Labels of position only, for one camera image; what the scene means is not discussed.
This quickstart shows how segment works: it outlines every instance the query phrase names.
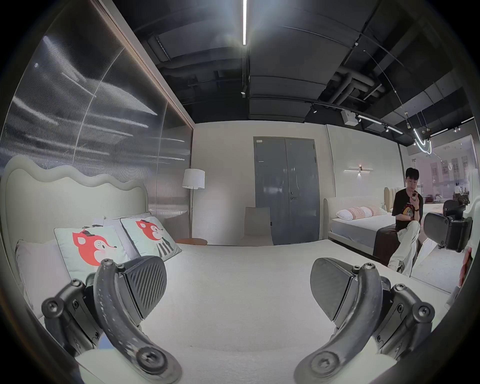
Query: man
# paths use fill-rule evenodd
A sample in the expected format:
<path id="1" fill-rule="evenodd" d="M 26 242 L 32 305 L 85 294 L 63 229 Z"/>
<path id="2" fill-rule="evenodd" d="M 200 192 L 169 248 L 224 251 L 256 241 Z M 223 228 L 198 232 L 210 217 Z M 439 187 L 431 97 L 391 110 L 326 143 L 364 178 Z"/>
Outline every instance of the man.
<path id="1" fill-rule="evenodd" d="M 396 193 L 392 210 L 392 215 L 396 219 L 395 230 L 400 245 L 390 258 L 388 267 L 410 276 L 417 254 L 417 239 L 423 216 L 423 198 L 416 191 L 419 180 L 418 169 L 408 168 L 405 179 L 407 187 Z"/>

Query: bed frame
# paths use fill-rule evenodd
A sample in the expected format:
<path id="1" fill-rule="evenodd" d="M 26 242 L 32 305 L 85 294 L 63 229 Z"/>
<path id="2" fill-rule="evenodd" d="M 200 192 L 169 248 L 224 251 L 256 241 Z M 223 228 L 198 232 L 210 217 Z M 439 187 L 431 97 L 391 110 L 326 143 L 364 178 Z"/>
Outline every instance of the bed frame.
<path id="1" fill-rule="evenodd" d="M 68 165 L 43 169 L 23 155 L 10 159 L 0 180 L 3 243 L 19 286 L 18 240 L 44 243 L 55 238 L 54 228 L 81 228 L 103 216 L 147 211 L 147 191 L 139 180 L 122 183 L 110 175 L 88 177 Z"/>
<path id="2" fill-rule="evenodd" d="M 375 205 L 380 207 L 382 205 L 382 199 L 377 196 L 329 197 L 324 199 L 323 238 L 339 241 L 349 247 L 373 255 L 373 248 L 359 244 L 331 231 L 332 220 L 336 218 L 336 212 L 341 209 L 364 205 Z"/>

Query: pillow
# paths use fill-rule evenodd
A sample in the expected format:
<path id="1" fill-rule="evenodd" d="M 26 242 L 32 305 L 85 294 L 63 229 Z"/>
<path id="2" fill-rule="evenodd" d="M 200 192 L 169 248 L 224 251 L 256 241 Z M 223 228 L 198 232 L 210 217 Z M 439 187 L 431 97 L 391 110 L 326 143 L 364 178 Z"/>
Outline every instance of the pillow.
<path id="1" fill-rule="evenodd" d="M 123 249 L 127 253 L 127 256 L 129 258 L 129 260 L 133 260 L 133 259 L 139 257 L 140 255 L 138 254 L 137 250 L 133 246 L 132 241 L 128 237 L 127 233 L 123 229 L 123 226 L 120 222 L 120 219 L 121 218 L 143 219 L 143 218 L 146 218 L 146 217 L 150 217 L 151 215 L 152 214 L 150 212 L 146 212 L 146 213 L 142 213 L 142 214 L 139 214 L 139 215 L 119 217 L 119 218 L 116 218 L 116 219 L 104 219 L 103 222 L 102 222 L 102 225 L 104 227 L 113 226 L 115 228 L 115 232 L 117 233 L 117 235 L 120 239 L 120 242 L 123 246 Z"/>
<path id="2" fill-rule="evenodd" d="M 123 218 L 120 221 L 140 256 L 160 256 L 165 261 L 181 252 L 156 217 Z"/>
<path id="3" fill-rule="evenodd" d="M 113 226 L 82 228 L 55 228 L 60 252 L 72 279 L 85 281 L 96 272 L 103 259 L 117 264 L 128 261 L 128 256 Z"/>
<path id="4" fill-rule="evenodd" d="M 70 283 L 56 240 L 43 244 L 18 240 L 15 249 L 25 300 L 37 319 L 43 316 L 43 300 L 54 297 Z"/>
<path id="5" fill-rule="evenodd" d="M 368 205 L 368 206 L 362 207 L 362 208 L 365 208 L 365 209 L 371 211 L 372 214 L 369 217 L 371 217 L 371 216 L 381 216 L 381 215 L 383 215 L 382 211 L 384 211 L 382 208 L 376 207 L 374 205 Z"/>
<path id="6" fill-rule="evenodd" d="M 360 207 L 365 214 L 365 217 L 372 217 L 373 211 L 369 207 Z"/>
<path id="7" fill-rule="evenodd" d="M 360 207 L 351 207 L 348 209 L 342 209 L 335 213 L 338 218 L 341 218 L 346 221 L 352 221 L 356 219 L 363 219 L 365 217 L 365 212 Z"/>

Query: black ceiling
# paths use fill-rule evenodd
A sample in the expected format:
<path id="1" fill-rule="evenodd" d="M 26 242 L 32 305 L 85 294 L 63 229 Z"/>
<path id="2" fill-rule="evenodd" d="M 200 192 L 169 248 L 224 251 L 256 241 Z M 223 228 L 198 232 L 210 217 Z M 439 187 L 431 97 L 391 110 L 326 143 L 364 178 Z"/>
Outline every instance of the black ceiling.
<path id="1" fill-rule="evenodd" d="M 341 106 L 405 134 L 350 128 L 410 145 L 407 121 L 428 137 L 471 116 L 440 42 L 401 2 L 248 0 L 246 46 L 242 0 L 114 2 L 195 122 L 344 126 Z"/>

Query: ribbed glass panel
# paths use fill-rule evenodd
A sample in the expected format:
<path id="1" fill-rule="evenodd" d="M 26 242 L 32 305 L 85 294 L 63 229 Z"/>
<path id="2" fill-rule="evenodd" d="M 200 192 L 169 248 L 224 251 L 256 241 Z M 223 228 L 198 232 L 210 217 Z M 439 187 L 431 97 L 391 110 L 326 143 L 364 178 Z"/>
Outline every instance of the ribbed glass panel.
<path id="1" fill-rule="evenodd" d="M 43 168 L 141 179 L 159 219 L 188 214 L 181 181 L 192 131 L 118 36 L 93 2 L 66 6 L 18 84 L 0 137 L 0 172 L 23 154 Z M 188 217 L 173 222 L 172 237 L 187 237 Z"/>

